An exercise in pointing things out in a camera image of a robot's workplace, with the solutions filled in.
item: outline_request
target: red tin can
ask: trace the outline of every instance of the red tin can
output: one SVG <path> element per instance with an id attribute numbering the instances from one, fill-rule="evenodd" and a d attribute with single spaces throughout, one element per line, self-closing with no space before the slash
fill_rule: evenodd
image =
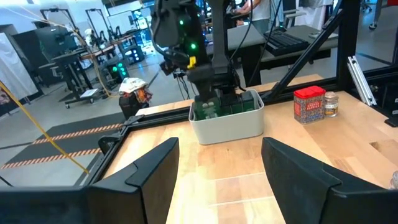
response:
<path id="1" fill-rule="evenodd" d="M 323 119 L 325 92 L 319 86 L 294 91 L 294 118 L 302 124 Z"/>

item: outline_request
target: glass jar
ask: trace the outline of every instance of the glass jar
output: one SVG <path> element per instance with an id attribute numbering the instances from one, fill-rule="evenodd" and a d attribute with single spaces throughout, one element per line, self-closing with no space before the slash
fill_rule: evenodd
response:
<path id="1" fill-rule="evenodd" d="M 334 117 L 338 111 L 338 95 L 329 91 L 325 93 L 325 116 Z"/>

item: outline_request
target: wooden tabletop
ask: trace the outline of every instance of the wooden tabletop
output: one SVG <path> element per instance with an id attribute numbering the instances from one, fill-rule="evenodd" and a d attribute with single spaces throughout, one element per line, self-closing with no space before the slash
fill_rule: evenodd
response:
<path id="1" fill-rule="evenodd" d="M 320 79 L 300 77 L 295 84 Z M 257 86 L 259 90 L 270 85 Z M 105 176 L 170 137 L 178 137 L 180 163 L 167 223 L 284 223 L 261 159 L 261 139 L 275 138 L 327 164 L 388 188 L 398 170 L 398 129 L 385 116 L 345 92 L 339 114 L 312 124 L 294 120 L 293 102 L 266 106 L 264 134 L 209 146 L 198 144 L 190 123 L 181 122 L 129 134 Z M 140 111 L 155 113 L 189 101 Z"/>
<path id="2" fill-rule="evenodd" d="M 93 52 L 92 54 L 82 55 L 82 56 L 80 56 L 80 59 L 81 60 L 92 59 L 93 57 L 95 58 L 96 56 L 99 56 L 99 55 L 101 55 L 101 54 L 103 54 L 105 52 L 108 52 L 110 50 L 113 50 L 113 49 L 114 49 L 114 45 L 109 45 L 109 46 L 105 47 L 104 49 L 97 50 L 96 52 Z"/>
<path id="3" fill-rule="evenodd" d="M 126 41 L 126 40 L 129 40 L 129 39 L 133 39 L 133 38 L 134 38 L 134 36 L 128 35 L 128 36 L 122 37 L 122 38 L 120 38 L 120 39 L 113 40 L 111 44 L 116 44 L 116 45 L 117 45 L 117 44 L 121 44 L 122 42 L 124 42 L 124 41 Z"/>

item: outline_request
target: keyboard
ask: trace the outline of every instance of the keyboard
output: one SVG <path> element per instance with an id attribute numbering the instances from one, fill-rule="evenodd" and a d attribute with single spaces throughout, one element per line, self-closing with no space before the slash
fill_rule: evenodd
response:
<path id="1" fill-rule="evenodd" d="M 272 31 L 266 49 L 274 56 L 285 55 L 305 50 L 310 44 L 298 37 L 286 34 L 281 30 Z"/>

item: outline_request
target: white plastic bin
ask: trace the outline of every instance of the white plastic bin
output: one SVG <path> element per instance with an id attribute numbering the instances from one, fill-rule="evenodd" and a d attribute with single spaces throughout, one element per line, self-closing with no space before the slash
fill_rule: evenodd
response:
<path id="1" fill-rule="evenodd" d="M 197 135 L 199 144 L 207 145 L 250 138 L 264 132 L 264 103 L 256 90 L 247 91 L 250 91 L 256 102 L 253 111 L 195 121 L 191 105 L 189 122 Z"/>

